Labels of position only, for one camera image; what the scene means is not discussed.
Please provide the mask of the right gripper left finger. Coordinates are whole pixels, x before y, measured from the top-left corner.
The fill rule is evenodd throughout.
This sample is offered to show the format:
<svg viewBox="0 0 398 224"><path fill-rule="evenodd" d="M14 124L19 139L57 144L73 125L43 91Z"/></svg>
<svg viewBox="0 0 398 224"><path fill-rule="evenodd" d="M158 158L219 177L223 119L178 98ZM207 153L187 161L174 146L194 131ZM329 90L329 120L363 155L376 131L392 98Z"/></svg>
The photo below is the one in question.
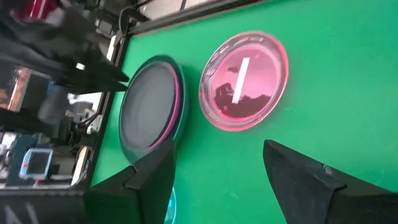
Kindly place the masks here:
<svg viewBox="0 0 398 224"><path fill-rule="evenodd" d="M162 224L175 178L175 143L162 143L85 193L92 224Z"/></svg>

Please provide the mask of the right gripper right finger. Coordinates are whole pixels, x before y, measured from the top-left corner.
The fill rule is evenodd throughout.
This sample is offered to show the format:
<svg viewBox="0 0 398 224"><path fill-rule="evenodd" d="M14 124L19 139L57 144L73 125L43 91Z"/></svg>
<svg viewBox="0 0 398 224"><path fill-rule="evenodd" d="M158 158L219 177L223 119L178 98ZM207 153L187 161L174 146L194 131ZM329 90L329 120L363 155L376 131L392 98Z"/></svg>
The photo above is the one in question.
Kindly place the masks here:
<svg viewBox="0 0 398 224"><path fill-rule="evenodd" d="M273 140L264 142L270 185L289 224L397 223L397 194Z"/></svg>

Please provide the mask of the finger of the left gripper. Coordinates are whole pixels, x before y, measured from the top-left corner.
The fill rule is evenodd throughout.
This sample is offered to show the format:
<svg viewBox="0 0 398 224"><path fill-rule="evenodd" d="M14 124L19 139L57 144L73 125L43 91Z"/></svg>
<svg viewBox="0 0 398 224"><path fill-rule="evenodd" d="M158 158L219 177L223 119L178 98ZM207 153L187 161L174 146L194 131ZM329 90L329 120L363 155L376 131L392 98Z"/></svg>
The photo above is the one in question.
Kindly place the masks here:
<svg viewBox="0 0 398 224"><path fill-rule="evenodd" d="M108 91L126 91L127 86L119 82L106 82L106 83L84 83L74 86L72 89L73 94L87 94Z"/></svg>
<svg viewBox="0 0 398 224"><path fill-rule="evenodd" d="M107 60L101 61L98 66L102 76L109 77L117 82L129 81L129 77L121 69Z"/></svg>

